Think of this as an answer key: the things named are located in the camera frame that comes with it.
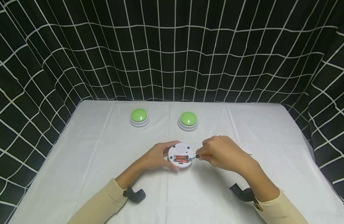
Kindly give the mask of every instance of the white tablecloth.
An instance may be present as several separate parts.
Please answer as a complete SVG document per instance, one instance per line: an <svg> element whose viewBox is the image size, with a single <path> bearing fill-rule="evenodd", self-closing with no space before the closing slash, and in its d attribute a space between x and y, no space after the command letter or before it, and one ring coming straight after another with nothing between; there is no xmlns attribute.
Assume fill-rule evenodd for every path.
<svg viewBox="0 0 344 224"><path fill-rule="evenodd" d="M150 123L130 124L144 108ZM191 111L198 128L184 132L179 115ZM193 150L213 135L228 135L259 161L310 224L344 223L344 206L314 164L301 131L278 104L83 101L52 149L10 224L65 224L112 177L157 142L180 140ZM180 172L154 170L134 184L146 192L140 204L127 201L107 223L263 223L249 203L229 187L246 188L238 174L205 161Z"/></svg>

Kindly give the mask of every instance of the round button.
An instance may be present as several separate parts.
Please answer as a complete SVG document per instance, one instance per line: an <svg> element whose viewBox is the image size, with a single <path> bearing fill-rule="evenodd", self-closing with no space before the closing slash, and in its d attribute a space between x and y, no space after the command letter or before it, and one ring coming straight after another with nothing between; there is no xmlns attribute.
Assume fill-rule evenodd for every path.
<svg viewBox="0 0 344 224"><path fill-rule="evenodd" d="M193 126L196 124L196 115L192 112L184 112L179 118L181 123L186 126Z"/></svg>
<svg viewBox="0 0 344 224"><path fill-rule="evenodd" d="M131 120L134 122L143 122L147 119L147 111L145 109L136 109L131 113Z"/></svg>

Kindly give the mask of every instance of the black grid backdrop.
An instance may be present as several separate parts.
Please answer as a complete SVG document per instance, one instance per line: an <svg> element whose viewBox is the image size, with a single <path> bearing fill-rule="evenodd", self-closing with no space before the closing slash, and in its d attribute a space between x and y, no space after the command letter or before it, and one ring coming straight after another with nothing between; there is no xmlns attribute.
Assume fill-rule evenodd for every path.
<svg viewBox="0 0 344 224"><path fill-rule="evenodd" d="M0 223L85 99L281 103L344 202L344 0L0 0Z"/></svg>

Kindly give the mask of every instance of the beige sleeve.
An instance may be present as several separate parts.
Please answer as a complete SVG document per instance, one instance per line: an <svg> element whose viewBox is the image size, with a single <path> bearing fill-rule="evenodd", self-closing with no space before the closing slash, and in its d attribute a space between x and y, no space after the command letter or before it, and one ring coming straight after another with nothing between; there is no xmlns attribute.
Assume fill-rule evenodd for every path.
<svg viewBox="0 0 344 224"><path fill-rule="evenodd" d="M289 201L282 190L280 195L271 201L259 202L261 210L256 211L267 224L307 224L302 214Z"/></svg>
<svg viewBox="0 0 344 224"><path fill-rule="evenodd" d="M68 221L67 224L104 224L118 212L127 198L115 179L90 198Z"/></svg>

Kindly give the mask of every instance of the white device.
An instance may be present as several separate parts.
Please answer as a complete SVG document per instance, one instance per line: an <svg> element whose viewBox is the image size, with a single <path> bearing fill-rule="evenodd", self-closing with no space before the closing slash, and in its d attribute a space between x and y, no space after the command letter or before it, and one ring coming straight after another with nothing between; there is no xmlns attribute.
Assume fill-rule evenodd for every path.
<svg viewBox="0 0 344 224"><path fill-rule="evenodd" d="M191 147L184 143L178 143L169 148L168 159L179 168L186 168L192 164L189 159L195 157Z"/></svg>

